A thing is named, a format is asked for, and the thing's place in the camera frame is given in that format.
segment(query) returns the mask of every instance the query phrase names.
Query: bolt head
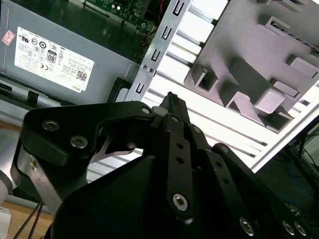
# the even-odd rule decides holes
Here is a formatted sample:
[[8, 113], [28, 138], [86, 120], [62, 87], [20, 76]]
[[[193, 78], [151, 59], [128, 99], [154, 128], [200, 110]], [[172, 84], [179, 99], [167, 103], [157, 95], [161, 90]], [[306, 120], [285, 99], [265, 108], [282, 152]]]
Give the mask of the bolt head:
[[253, 226], [247, 221], [245, 218], [240, 218], [239, 220], [241, 228], [249, 235], [250, 237], [253, 237], [255, 232]]
[[173, 195], [173, 203], [180, 211], [184, 212], [188, 208], [188, 202], [186, 198], [181, 194], [176, 193]]
[[71, 137], [70, 143], [75, 148], [85, 148], [88, 145], [88, 140], [81, 135], [75, 135]]
[[60, 125], [58, 122], [49, 119], [42, 122], [42, 128], [44, 128], [47, 131], [53, 132], [59, 130]]

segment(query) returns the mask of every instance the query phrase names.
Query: green circuit board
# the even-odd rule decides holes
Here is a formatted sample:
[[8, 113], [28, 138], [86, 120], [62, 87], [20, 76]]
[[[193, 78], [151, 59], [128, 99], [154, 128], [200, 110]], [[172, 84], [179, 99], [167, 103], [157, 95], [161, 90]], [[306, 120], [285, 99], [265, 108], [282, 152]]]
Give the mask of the green circuit board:
[[87, 0], [87, 2], [135, 25], [142, 32], [150, 33], [155, 25], [141, 18], [144, 0]]

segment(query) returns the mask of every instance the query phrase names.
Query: metal bracket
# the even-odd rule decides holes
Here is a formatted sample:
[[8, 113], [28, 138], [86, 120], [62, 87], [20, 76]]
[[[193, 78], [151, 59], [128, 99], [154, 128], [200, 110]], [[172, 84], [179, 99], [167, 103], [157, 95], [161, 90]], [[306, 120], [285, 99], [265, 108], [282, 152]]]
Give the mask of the metal bracket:
[[171, 0], [125, 101], [140, 101], [150, 87], [191, 0]]

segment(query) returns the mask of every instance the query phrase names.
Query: white label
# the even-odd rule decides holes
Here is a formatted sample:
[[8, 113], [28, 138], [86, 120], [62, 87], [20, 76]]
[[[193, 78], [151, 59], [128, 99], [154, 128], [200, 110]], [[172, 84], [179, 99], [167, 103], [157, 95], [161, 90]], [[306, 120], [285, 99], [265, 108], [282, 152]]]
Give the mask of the white label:
[[14, 65], [80, 93], [94, 61], [18, 27]]

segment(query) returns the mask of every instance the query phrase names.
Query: barcode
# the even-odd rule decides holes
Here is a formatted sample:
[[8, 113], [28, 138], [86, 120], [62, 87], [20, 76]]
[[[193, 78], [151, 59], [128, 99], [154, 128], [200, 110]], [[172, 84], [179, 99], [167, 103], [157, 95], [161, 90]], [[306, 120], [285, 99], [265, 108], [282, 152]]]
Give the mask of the barcode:
[[78, 71], [78, 73], [77, 73], [77, 75], [76, 75], [76, 79], [85, 82], [87, 76], [88, 76], [88, 75], [85, 74], [84, 72]]

